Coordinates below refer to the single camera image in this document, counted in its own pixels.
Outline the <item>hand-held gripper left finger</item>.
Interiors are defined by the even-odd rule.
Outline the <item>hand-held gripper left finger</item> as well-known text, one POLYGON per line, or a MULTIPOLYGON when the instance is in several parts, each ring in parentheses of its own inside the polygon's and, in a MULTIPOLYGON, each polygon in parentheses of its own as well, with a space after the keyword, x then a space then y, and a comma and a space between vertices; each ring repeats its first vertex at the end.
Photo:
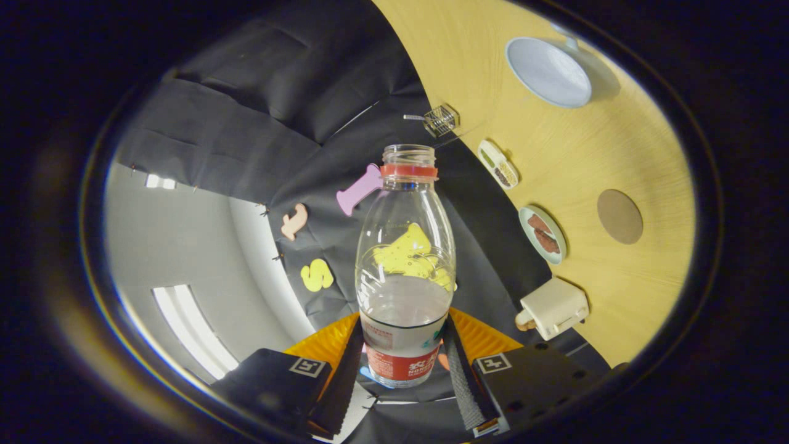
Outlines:
POLYGON ((287 432, 332 438, 350 406, 363 343, 360 315, 351 314, 284 352, 254 351, 213 391, 287 432))

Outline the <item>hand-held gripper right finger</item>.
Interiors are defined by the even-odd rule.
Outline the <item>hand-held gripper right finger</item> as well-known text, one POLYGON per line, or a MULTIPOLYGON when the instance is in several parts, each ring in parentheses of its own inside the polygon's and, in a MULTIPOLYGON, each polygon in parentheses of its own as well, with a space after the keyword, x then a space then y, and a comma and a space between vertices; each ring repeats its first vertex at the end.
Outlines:
POLYGON ((463 424, 477 438, 520 432, 563 413, 601 379, 548 343, 522 345, 454 308, 443 345, 463 424))

